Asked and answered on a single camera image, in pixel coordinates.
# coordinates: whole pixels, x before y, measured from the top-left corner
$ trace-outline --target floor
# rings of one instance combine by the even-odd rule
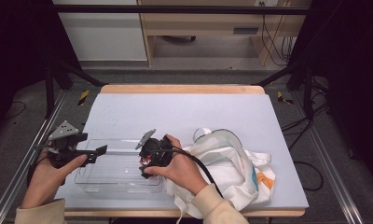
[[[274,63],[261,66],[250,49],[253,49],[251,41],[242,36],[198,36],[194,42],[188,37],[164,36],[158,39],[151,66],[146,62],[83,62],[82,65],[93,77],[111,83],[252,84],[283,68],[283,65]],[[281,43],[278,43],[278,49],[281,49]],[[278,55],[273,54],[273,59],[276,63],[284,63]],[[304,117],[300,109],[303,89],[288,91],[285,87],[288,78],[282,77],[265,87],[281,127]],[[54,122],[73,119],[83,129],[89,110],[76,106],[76,102],[86,83],[78,77],[72,76],[72,79],[75,85],[67,93],[64,110]],[[323,78],[317,77],[316,82],[327,85]],[[19,177],[14,174],[45,122],[44,84],[38,82],[20,90],[15,95],[16,103],[0,127],[0,200],[12,178]],[[90,88],[86,107],[92,104],[98,90]],[[283,94],[284,101],[278,100],[278,92]],[[313,95],[317,111],[310,128],[298,139],[298,134],[307,126],[306,122],[284,132],[292,158],[302,161],[296,163],[296,168],[310,208],[302,217],[276,217],[272,223],[373,223],[373,178],[362,161],[350,159],[347,146],[330,115],[330,108],[325,106],[325,93],[314,90]],[[318,174],[323,175],[324,182]],[[25,185],[16,191],[11,199],[13,203],[5,209],[4,223],[13,222]],[[265,223],[263,217],[250,218],[249,221]],[[108,219],[70,217],[68,222],[108,223]]]

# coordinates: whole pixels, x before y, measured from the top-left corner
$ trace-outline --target person's right hand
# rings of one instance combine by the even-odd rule
[[[166,136],[174,147],[181,148],[181,143],[177,138],[169,134],[166,134]],[[189,190],[195,195],[208,185],[200,174],[198,165],[189,157],[176,152],[173,153],[173,159],[168,166],[146,167],[144,173],[149,175],[162,175],[171,179],[176,185]]]

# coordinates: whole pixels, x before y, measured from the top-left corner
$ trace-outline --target table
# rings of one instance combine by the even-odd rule
[[[89,134],[88,140],[140,139],[146,131],[156,128],[153,137],[171,133],[187,147],[192,144],[193,132],[201,127],[227,128],[240,138],[244,149],[268,152],[272,156],[271,167],[276,174],[272,201],[248,205],[242,210],[245,217],[299,217],[304,214],[309,205],[269,97],[261,87],[104,86],[90,111],[84,132]],[[79,143],[77,149],[86,148],[87,142]],[[124,192],[86,193],[74,183],[76,172],[67,177],[56,195],[66,199],[65,215],[68,217],[180,216],[173,198],[165,191],[149,196]]]

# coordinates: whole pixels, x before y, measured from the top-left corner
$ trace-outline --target white fabric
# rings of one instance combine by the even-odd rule
[[[258,198],[257,183],[253,182],[255,167],[242,149],[237,136],[228,130],[202,131],[205,135],[194,139],[192,147],[184,148],[197,157],[207,167],[225,199],[230,200],[236,210],[242,210]],[[202,218],[199,210],[192,204],[192,195],[186,189],[178,187],[171,180],[166,182],[167,192],[174,197],[175,205],[195,218]]]

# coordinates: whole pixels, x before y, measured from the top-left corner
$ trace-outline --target gray floor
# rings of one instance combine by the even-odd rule
[[[110,83],[209,83],[209,84],[251,84],[275,73],[281,66],[270,64],[262,67],[252,49],[248,37],[199,37],[195,42],[180,39],[160,38],[152,66],[146,63],[85,63],[86,71],[93,77]],[[54,125],[67,119],[79,129],[89,114],[89,108],[100,88],[93,87],[83,80],[72,76],[75,85],[67,93],[61,113]],[[288,92],[285,83],[288,77],[276,80],[265,88],[270,96],[280,125],[283,127],[303,117],[297,104],[289,105],[277,100],[281,91],[284,99],[295,102],[301,97],[299,91]],[[77,106],[80,94],[89,88],[90,95],[83,106]],[[44,82],[20,90],[15,95],[16,102],[7,116],[21,114],[12,119],[4,119],[0,127],[0,199],[13,174],[17,171],[26,151],[35,140],[46,113]],[[323,95],[314,98],[317,108],[325,104]],[[373,223],[373,178],[362,161],[349,158],[347,146],[341,138],[338,127],[330,113],[323,111],[314,117],[309,132],[316,131],[325,151],[334,162],[338,176],[344,183],[352,202],[358,209],[364,223]],[[302,123],[284,133],[290,146],[296,139],[295,134],[305,127]],[[351,223],[339,203],[339,195],[330,181],[330,174],[321,163],[317,144],[309,132],[302,135],[290,150],[295,161],[313,164],[324,175],[324,185],[317,191],[306,191],[310,208],[302,217],[276,217],[273,223]],[[302,185],[315,188],[319,184],[318,175],[305,165],[296,165]],[[6,221],[12,222],[15,209],[21,203],[25,185],[9,208]],[[264,218],[251,218],[250,223],[264,223]],[[69,218],[69,223],[108,223],[106,218]]]

